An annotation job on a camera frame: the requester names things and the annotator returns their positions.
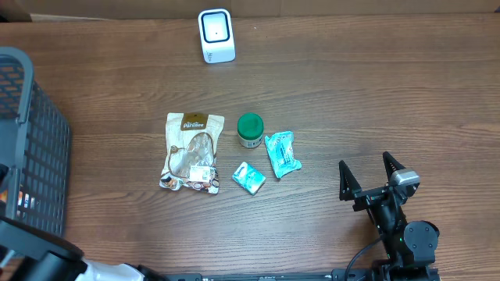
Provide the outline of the green lid jar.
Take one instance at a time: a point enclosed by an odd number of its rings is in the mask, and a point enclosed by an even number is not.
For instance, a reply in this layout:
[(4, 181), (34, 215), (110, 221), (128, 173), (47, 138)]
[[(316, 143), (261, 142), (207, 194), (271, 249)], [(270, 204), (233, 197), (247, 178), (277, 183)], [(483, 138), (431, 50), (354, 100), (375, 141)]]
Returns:
[(263, 119), (253, 112), (245, 113), (237, 121), (239, 142), (245, 148), (258, 147), (263, 140), (263, 131)]

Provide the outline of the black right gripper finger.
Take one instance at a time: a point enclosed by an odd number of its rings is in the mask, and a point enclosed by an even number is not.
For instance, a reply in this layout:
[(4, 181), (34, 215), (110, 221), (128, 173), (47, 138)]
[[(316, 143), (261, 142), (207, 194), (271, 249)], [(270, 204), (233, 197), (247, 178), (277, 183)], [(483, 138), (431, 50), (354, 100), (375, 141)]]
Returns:
[(388, 179), (391, 178), (395, 171), (405, 169), (405, 166), (398, 162), (388, 151), (385, 151), (382, 156)]
[(341, 160), (339, 162), (339, 199), (341, 201), (350, 201), (355, 199), (355, 194), (362, 191), (361, 186), (352, 174), (347, 164)]

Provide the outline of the teal tissue pack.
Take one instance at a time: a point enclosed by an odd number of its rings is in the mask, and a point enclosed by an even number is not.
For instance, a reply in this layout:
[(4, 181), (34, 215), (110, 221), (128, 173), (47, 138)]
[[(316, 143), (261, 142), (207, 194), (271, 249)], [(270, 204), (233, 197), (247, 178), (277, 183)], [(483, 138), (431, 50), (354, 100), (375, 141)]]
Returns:
[(271, 137), (265, 136), (265, 145), (275, 177), (283, 176), (302, 168), (301, 162), (295, 158), (293, 142), (295, 136), (291, 131), (278, 132)]

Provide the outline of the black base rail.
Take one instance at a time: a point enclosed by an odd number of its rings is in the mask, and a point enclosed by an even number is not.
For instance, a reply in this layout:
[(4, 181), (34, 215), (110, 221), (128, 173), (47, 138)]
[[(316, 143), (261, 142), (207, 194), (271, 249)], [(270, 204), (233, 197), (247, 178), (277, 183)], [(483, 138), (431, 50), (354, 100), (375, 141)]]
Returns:
[(331, 272), (297, 272), (297, 273), (259, 273), (259, 274), (226, 274), (202, 275), (167, 274), (164, 278), (169, 281), (367, 281), (371, 280), (368, 269), (351, 269), (345, 278), (344, 269), (334, 269)]

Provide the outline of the brown clear snack bag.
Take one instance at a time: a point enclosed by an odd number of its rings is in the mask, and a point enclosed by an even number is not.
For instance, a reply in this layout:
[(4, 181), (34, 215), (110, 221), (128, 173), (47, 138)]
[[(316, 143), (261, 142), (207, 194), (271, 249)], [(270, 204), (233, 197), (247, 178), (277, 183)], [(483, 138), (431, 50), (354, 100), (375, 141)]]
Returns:
[(217, 194), (220, 188), (216, 151), (225, 118), (200, 112), (175, 113), (166, 117), (166, 160), (159, 186), (183, 187)]

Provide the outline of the white barcode scanner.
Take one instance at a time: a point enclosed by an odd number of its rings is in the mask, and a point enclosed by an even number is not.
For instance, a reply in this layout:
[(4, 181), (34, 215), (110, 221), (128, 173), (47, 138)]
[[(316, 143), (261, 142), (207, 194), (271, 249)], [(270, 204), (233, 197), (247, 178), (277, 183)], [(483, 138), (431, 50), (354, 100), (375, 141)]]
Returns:
[(198, 28), (206, 63), (235, 60), (236, 50), (230, 13), (226, 9), (208, 9), (199, 13)]

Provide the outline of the small teal gum pack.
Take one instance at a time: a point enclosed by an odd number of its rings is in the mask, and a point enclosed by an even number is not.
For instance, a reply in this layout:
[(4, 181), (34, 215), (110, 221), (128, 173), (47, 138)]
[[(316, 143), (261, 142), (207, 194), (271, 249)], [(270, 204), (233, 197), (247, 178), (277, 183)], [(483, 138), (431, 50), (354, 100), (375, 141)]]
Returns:
[(266, 177), (247, 162), (242, 162), (239, 165), (233, 173), (232, 179), (251, 195), (255, 195), (266, 182)]

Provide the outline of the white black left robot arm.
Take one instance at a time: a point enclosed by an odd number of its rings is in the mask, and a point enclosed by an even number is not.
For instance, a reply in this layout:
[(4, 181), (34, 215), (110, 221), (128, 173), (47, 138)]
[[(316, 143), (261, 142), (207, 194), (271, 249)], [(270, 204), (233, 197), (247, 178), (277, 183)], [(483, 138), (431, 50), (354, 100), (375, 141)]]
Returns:
[(1, 245), (9, 250), (2, 265), (17, 252), (23, 261), (11, 280), (161, 280), (168, 279), (143, 265), (107, 265), (89, 261), (76, 245), (33, 226), (1, 217)]

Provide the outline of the orange white small box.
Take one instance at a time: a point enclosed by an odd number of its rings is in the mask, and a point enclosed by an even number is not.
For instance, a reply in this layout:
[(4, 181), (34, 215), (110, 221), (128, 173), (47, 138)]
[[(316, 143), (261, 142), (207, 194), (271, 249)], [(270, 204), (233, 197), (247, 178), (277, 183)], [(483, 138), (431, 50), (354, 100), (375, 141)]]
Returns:
[[(2, 191), (0, 197), (1, 201), (6, 203), (8, 199), (8, 191), (7, 190)], [(36, 205), (36, 198), (32, 197), (30, 194), (26, 194), (20, 191), (18, 194), (17, 205), (22, 206), (24, 208), (34, 208)]]

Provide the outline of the grey plastic mesh basket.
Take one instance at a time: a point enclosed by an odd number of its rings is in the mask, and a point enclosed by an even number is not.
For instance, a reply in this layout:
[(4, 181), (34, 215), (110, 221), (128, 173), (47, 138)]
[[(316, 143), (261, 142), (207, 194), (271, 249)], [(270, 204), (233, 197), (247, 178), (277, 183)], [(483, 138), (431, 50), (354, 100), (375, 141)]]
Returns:
[[(66, 226), (72, 132), (70, 124), (34, 79), (28, 55), (1, 49), (1, 214), (56, 236)], [(22, 191), (34, 208), (17, 205)]]

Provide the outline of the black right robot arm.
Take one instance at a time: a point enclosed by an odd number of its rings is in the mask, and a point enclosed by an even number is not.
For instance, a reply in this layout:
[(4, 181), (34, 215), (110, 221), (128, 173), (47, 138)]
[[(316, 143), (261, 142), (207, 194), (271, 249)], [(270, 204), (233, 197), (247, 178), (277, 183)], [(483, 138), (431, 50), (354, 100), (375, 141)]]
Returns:
[[(435, 263), (439, 229), (428, 221), (408, 222), (402, 206), (412, 197), (420, 176), (398, 162), (389, 152), (383, 153), (387, 183), (378, 188), (363, 190), (345, 163), (339, 162), (339, 199), (352, 201), (353, 210), (365, 211), (377, 228), (379, 237), (360, 250), (344, 270), (335, 269), (335, 280), (439, 280)], [(387, 257), (376, 260), (368, 269), (352, 267), (360, 256), (382, 243)]]

